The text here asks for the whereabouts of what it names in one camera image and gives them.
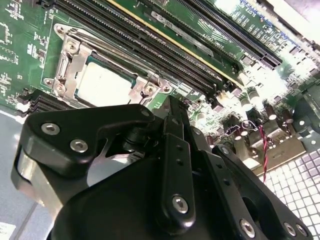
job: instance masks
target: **red and black wire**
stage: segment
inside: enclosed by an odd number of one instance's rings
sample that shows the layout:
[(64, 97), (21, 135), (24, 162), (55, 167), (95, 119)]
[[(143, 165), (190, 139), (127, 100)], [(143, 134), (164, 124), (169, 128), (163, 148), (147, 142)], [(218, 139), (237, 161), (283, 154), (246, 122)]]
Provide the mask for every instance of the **red and black wire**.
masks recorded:
[(267, 178), (267, 166), (268, 166), (268, 156), (267, 156), (267, 150), (268, 150), (268, 137), (264, 131), (264, 127), (260, 125), (259, 132), (263, 141), (263, 182), (266, 182)]

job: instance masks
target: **cable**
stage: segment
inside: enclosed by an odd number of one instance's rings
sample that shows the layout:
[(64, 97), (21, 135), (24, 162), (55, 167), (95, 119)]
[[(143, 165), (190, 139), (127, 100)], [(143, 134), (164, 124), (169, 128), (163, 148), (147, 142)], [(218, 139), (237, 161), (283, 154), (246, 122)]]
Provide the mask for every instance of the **cable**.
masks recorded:
[[(254, 128), (247, 128), (244, 126), (244, 123), (249, 123), (251, 124)], [(257, 131), (259, 128), (250, 120), (244, 120), (242, 123), (241, 123), (241, 126), (243, 129), (245, 130), (253, 130), (253, 131)]]
[(262, 125), (259, 126), (259, 132), (263, 140), (263, 183), (266, 183), (267, 178), (267, 165), (268, 165), (268, 137), (264, 131), (264, 127)]

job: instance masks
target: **label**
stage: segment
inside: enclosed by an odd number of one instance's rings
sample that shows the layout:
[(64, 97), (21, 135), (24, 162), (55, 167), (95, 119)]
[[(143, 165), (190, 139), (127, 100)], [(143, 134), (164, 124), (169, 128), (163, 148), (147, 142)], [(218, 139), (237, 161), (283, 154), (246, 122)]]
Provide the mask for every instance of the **label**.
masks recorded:
[(0, 239), (9, 240), (15, 229), (15, 225), (0, 222)]

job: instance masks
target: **electrolytic capacitor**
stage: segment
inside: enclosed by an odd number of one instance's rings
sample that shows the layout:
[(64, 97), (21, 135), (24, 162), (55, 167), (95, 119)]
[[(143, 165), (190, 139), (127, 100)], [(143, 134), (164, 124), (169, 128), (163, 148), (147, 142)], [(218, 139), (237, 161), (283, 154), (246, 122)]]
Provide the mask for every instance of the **electrolytic capacitor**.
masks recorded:
[(242, 126), (240, 126), (239, 131), (240, 131), (240, 135), (243, 137), (248, 135), (248, 130), (244, 129)]
[(260, 96), (256, 90), (251, 91), (248, 95), (252, 104), (258, 105), (259, 103), (261, 103)]
[(233, 135), (234, 135), (234, 140), (236, 141), (239, 141), (242, 139), (240, 129), (236, 130)]
[(242, 98), (240, 103), (241, 103), (241, 107), (244, 111), (248, 112), (252, 109), (252, 104), (251, 104), (248, 97)]
[(268, 116), (269, 120), (275, 120), (277, 118), (277, 114), (271, 105), (265, 106), (264, 110), (265, 110), (266, 115)]
[(196, 127), (197, 121), (196, 120), (191, 120), (190, 121), (190, 125), (193, 126), (193, 127)]
[(206, 142), (208, 143), (209, 147), (210, 148), (214, 148), (215, 146), (215, 139), (213, 136), (209, 135), (209, 136), (206, 136)]
[(294, 122), (294, 119), (292, 118), (292, 115), (288, 109), (282, 110), (282, 118), (283, 122), (286, 124), (292, 124)]
[(196, 116), (196, 120), (199, 124), (205, 124), (206, 123), (206, 114), (204, 112), (199, 112)]

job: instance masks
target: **perforated metal panel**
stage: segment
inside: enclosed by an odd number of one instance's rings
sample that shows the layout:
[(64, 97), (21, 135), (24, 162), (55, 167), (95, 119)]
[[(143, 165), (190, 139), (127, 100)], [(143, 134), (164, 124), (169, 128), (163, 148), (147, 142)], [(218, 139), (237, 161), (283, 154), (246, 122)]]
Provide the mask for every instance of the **perforated metal panel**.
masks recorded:
[(272, 170), (266, 185), (320, 240), (320, 149)]

